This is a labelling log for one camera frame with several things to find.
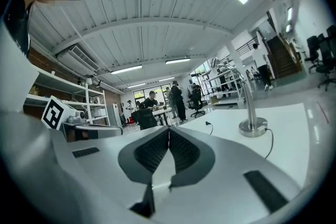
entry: white shelf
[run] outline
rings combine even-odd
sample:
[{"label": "white shelf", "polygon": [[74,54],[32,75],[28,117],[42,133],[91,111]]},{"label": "white shelf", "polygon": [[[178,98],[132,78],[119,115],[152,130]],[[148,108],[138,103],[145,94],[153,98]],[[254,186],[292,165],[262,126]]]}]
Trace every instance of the white shelf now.
[{"label": "white shelf", "polygon": [[101,117],[92,118],[92,120],[96,121],[96,120],[101,120],[101,119],[105,119],[105,118],[107,118],[107,116],[101,116]]},{"label": "white shelf", "polygon": [[95,91],[91,89],[88,89],[88,91],[89,91],[89,96],[104,95],[102,92],[99,92],[99,91]]},{"label": "white shelf", "polygon": [[213,103],[212,105],[221,105],[221,104],[235,104],[239,102],[239,98],[223,98],[220,99],[218,102]]},{"label": "white shelf", "polygon": [[223,73],[220,73],[219,75],[217,75],[217,76],[215,76],[215,77],[213,77],[213,78],[209,78],[208,80],[205,80],[205,81],[211,81],[211,80],[214,80],[214,79],[218,79],[218,78],[220,78],[220,77],[222,77],[222,76],[224,76],[225,74],[228,74],[228,73],[230,73],[231,72],[231,70],[227,70],[227,71],[225,71],[225,72],[223,72]]},{"label": "white shelf", "polygon": [[105,104],[91,104],[91,103],[90,103],[90,107],[92,107],[92,108],[93,108],[93,107],[96,108],[96,107],[98,107],[98,106],[106,106],[106,105],[105,105]]},{"label": "white shelf", "polygon": [[[43,69],[40,69],[34,65],[32,65],[38,71],[38,77],[35,81],[37,85],[41,85],[42,87],[51,88],[61,92],[68,92],[68,93],[85,93],[86,88],[77,84],[74,84],[70,81],[62,79],[56,75],[53,75]],[[95,91],[95,90],[88,90],[89,96],[95,95],[103,95],[102,92]]]},{"label": "white shelf", "polygon": [[235,81],[237,81],[238,79],[234,79],[234,80],[230,80],[230,81],[227,81],[227,82],[224,82],[224,83],[222,83],[221,85],[219,85],[219,86],[217,86],[217,87],[211,87],[211,88],[206,88],[207,90],[211,90],[211,89],[217,89],[217,88],[219,88],[220,86],[222,86],[222,85],[225,85],[225,84],[229,84],[229,83],[232,83],[232,82],[235,82]]},{"label": "white shelf", "polygon": [[49,101],[49,98],[37,96],[33,94],[28,94],[25,105],[33,105],[33,106],[45,106]]}]

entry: white desk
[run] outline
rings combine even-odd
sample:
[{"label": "white desk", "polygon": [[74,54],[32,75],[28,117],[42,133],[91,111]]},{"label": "white desk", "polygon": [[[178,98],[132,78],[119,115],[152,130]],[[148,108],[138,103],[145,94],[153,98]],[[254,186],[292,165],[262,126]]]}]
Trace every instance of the white desk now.
[{"label": "white desk", "polygon": [[159,116],[161,118],[161,115],[163,114],[164,122],[166,123],[166,125],[168,125],[166,113],[170,112],[170,111],[172,111],[171,108],[159,109],[159,110],[153,111],[153,116]]},{"label": "white desk", "polygon": [[[303,188],[309,159],[309,130],[303,104],[257,109],[257,116],[266,118],[274,133],[273,149],[268,160],[292,177]],[[271,147],[271,132],[247,138],[239,133],[239,123],[247,118],[246,110],[215,110],[205,116],[183,124],[181,128],[209,134],[248,146],[265,157]]]}]

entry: black cable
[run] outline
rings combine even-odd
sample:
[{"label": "black cable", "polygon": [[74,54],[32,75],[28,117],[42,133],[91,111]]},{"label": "black cable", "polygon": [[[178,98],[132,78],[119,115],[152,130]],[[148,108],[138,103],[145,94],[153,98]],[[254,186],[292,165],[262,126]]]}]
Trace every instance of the black cable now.
[{"label": "black cable", "polygon": [[271,144],[271,149],[269,150],[269,153],[267,154],[267,156],[265,157],[265,159],[267,159],[267,157],[269,156],[269,154],[271,154],[271,152],[272,152],[272,149],[273,149],[273,142],[274,142],[274,135],[273,135],[273,131],[271,130],[271,129],[268,129],[268,128],[266,128],[266,131],[267,130],[270,130],[271,131],[271,133],[272,133],[272,144]]},{"label": "black cable", "polygon": [[214,130],[214,126],[211,123],[209,123],[209,121],[206,121],[205,125],[211,125],[211,132],[210,132],[210,135],[211,135],[212,131]]}]

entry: office chair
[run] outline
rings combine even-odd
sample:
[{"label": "office chair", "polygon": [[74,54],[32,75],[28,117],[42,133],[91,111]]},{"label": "office chair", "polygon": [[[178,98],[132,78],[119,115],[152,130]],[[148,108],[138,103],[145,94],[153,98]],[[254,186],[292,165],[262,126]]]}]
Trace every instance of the office chair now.
[{"label": "office chair", "polygon": [[157,121],[149,109],[134,111],[133,115],[139,123],[140,130],[145,130],[157,126]]},{"label": "office chair", "polygon": [[327,29],[328,37],[329,37],[329,47],[331,52],[336,58],[336,26],[332,25]]},{"label": "office chair", "polygon": [[336,26],[331,25],[327,28],[327,34],[329,38],[336,37]]},{"label": "office chair", "polygon": [[322,54],[322,62],[323,65],[316,67],[316,72],[318,73],[324,73],[326,76],[326,79],[318,85],[318,88],[321,87],[321,85],[325,84],[325,91],[328,90],[328,85],[330,83],[336,83],[336,79],[329,78],[330,73],[333,71],[333,69],[336,66],[335,58],[331,55],[331,50],[328,45],[328,40],[325,38],[320,43],[320,50]]},{"label": "office chair", "polygon": [[193,102],[193,105],[191,106],[190,101],[189,101],[189,108],[195,109],[196,112],[191,114],[190,117],[192,117],[193,115],[195,115],[195,117],[196,117],[198,114],[205,115],[205,111],[199,111],[203,107],[203,104],[202,104],[202,101],[201,101],[201,91],[200,91],[200,89],[194,89],[193,90],[193,95],[192,95],[191,101]]},{"label": "office chair", "polygon": [[311,61],[313,64],[311,67],[309,67],[309,73],[312,68],[317,68],[320,66],[319,64],[319,53],[317,50],[319,49],[319,40],[316,36],[311,36],[310,38],[307,39],[307,44],[309,47],[309,58],[305,59],[305,62]]}]

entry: desk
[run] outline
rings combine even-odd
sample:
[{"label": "desk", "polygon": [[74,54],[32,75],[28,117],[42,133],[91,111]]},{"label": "desk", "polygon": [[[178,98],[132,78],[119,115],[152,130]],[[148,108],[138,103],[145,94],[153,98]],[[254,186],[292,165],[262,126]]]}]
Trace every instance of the desk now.
[{"label": "desk", "polygon": [[167,121],[166,113],[170,112],[170,111],[172,111],[171,108],[156,110],[156,111],[153,111],[153,116],[159,116],[161,118],[161,115],[163,114],[164,122],[168,126],[168,121]]},{"label": "desk", "polygon": [[[274,133],[273,149],[268,160],[287,173],[303,188],[306,180],[309,159],[309,130],[303,104],[256,109],[257,116],[268,121],[268,128]],[[248,138],[239,133],[239,123],[247,118],[245,109],[215,110],[201,118],[183,124],[180,128],[191,129],[243,144],[265,157],[271,147],[271,133]]]}]

